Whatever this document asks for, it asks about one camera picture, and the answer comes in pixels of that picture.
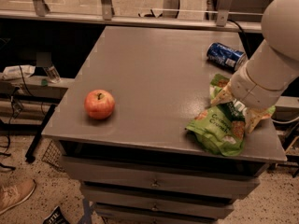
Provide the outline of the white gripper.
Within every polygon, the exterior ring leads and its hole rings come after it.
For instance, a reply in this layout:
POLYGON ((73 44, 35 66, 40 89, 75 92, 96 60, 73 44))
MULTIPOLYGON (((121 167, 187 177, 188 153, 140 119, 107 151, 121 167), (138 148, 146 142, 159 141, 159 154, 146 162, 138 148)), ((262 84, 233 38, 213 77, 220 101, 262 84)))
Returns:
POLYGON ((245 131, 252 133, 263 116, 267 113, 267 108, 274 105, 278 100, 278 93, 261 87, 254 81, 248 71, 248 65, 241 66, 231 77, 230 83, 221 89, 215 98, 211 100, 211 105, 220 105, 232 102, 234 98, 244 104, 245 111, 245 131))

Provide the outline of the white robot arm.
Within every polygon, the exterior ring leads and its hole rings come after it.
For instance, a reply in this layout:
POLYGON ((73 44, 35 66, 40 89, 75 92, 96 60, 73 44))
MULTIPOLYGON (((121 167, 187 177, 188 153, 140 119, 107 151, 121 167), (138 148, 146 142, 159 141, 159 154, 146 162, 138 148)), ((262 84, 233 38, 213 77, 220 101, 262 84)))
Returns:
POLYGON ((211 101, 212 105, 241 102, 246 107, 247 133, 299 77, 299 0, 273 0, 261 27, 261 45, 211 101))

